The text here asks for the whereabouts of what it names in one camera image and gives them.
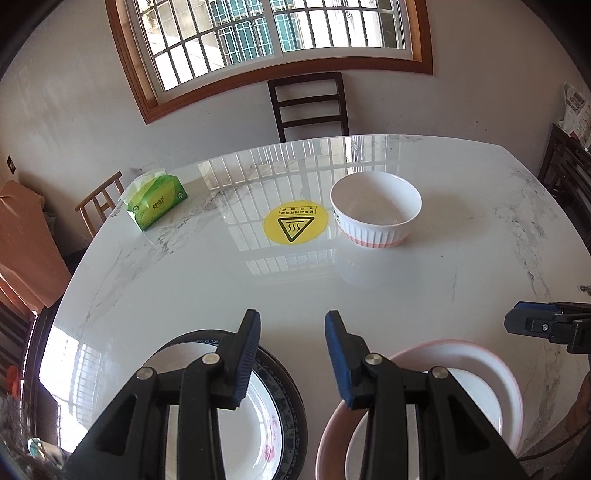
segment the dark wooden chair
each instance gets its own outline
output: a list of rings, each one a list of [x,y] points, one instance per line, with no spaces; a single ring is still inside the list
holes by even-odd
[[[282,102],[277,100],[277,87],[285,85],[295,85],[298,83],[319,82],[322,80],[334,80],[336,83],[337,93],[331,95],[317,95],[304,98],[295,98],[284,100]],[[273,112],[275,113],[275,121],[277,122],[277,131],[279,132],[279,140],[285,141],[285,129],[292,127],[300,127],[302,125],[326,124],[331,122],[339,122],[342,135],[349,135],[349,121],[347,119],[347,103],[345,101],[345,87],[343,86],[343,76],[340,72],[326,72],[326,73],[310,73],[307,75],[297,75],[294,77],[286,77],[277,80],[269,80],[269,94],[271,95],[271,103],[273,105]],[[291,120],[284,122],[281,117],[281,109],[287,106],[305,105],[307,103],[318,102],[338,102],[339,114],[315,116],[312,118],[301,118],[298,120]]]

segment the pink stripe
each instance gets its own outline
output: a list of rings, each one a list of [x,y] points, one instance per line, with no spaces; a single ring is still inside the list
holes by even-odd
[[[395,247],[399,243],[403,242],[404,239],[408,236],[408,234],[407,234],[405,237],[401,238],[400,240],[398,240],[396,242],[390,242],[388,244],[370,244],[368,242],[364,242],[363,240],[358,240],[355,237],[350,236],[343,229],[341,229],[341,231],[347,236],[347,238],[349,238],[349,240],[355,242],[358,245],[361,245],[362,247],[368,247],[368,248],[390,248],[390,247]]]

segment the yellow sticker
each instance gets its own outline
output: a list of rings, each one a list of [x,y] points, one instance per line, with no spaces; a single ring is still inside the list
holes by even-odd
[[[267,237],[282,245],[297,245],[319,236],[329,223],[329,215],[322,205],[308,200],[296,200],[279,205],[267,218],[263,227]]]

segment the white marble tabletop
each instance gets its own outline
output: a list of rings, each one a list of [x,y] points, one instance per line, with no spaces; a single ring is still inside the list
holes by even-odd
[[[400,246],[374,251],[338,234],[330,188],[366,169],[395,173],[423,197]],[[160,346],[193,330],[235,330],[248,308],[261,314],[261,345],[301,392],[305,479],[314,476],[320,436],[339,402],[323,332],[330,309],[384,355],[443,338],[499,355],[524,397],[522,450],[575,400],[587,359],[509,335],[503,320],[518,300],[590,301],[579,286],[591,284],[591,258],[558,204],[504,148],[436,137],[336,137],[172,173],[189,198],[146,232],[119,205],[61,302],[40,378],[65,406],[70,448]],[[267,213],[298,199],[326,207],[327,229],[301,245],[269,241]]]

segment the metal screw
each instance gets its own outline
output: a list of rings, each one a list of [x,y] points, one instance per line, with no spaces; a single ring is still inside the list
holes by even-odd
[[[220,356],[217,353],[206,353],[201,361],[206,365],[215,365],[220,361]]]
[[[440,380],[449,376],[449,370],[445,367],[433,367],[431,373],[435,378],[439,378]]]
[[[370,353],[365,357],[365,362],[369,365],[379,365],[382,363],[382,356],[379,353]]]
[[[140,368],[136,373],[135,373],[135,378],[139,379],[139,380],[147,380],[149,379],[152,375],[154,374],[154,371],[150,368],[150,367],[143,367]]]

